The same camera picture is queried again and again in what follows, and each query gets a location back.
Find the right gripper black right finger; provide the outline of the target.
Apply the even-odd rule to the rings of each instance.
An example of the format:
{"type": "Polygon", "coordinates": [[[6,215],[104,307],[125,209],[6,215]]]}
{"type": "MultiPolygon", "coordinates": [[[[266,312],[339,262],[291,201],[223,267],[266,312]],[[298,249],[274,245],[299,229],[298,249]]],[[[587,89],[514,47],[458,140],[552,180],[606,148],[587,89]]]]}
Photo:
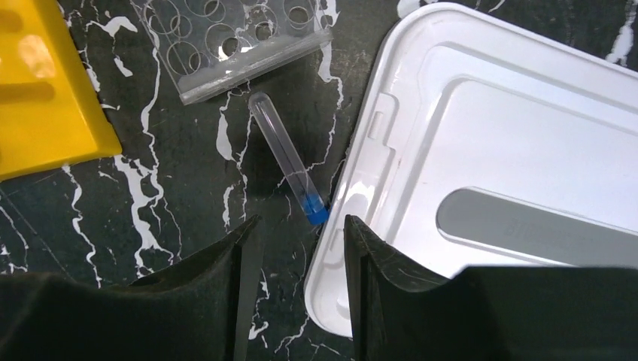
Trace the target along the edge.
{"type": "Polygon", "coordinates": [[[358,360],[635,360],[632,268],[472,266],[445,278],[345,218],[358,360]]]}

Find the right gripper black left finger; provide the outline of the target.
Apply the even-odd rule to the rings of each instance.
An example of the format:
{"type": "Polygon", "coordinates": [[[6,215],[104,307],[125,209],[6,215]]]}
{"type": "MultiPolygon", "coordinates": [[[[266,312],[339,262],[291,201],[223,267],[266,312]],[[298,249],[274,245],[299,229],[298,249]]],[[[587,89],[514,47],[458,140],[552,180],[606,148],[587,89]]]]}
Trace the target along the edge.
{"type": "Polygon", "coordinates": [[[244,360],[263,262],[259,217],[127,286],[1,278],[3,360],[244,360]]]}

